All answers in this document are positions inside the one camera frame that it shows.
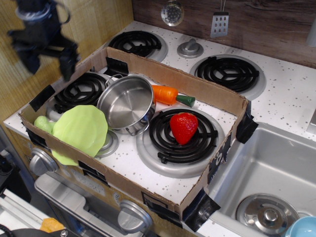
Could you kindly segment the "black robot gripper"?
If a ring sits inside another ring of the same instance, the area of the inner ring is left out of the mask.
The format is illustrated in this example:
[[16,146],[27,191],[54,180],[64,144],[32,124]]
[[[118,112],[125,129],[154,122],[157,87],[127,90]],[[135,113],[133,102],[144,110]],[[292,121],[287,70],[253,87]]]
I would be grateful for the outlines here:
[[61,33],[61,26],[70,20],[70,11],[55,0],[17,0],[16,16],[23,21],[24,29],[10,30],[20,60],[33,75],[40,67],[39,55],[59,57],[60,71],[64,81],[75,72],[80,57],[77,44]]

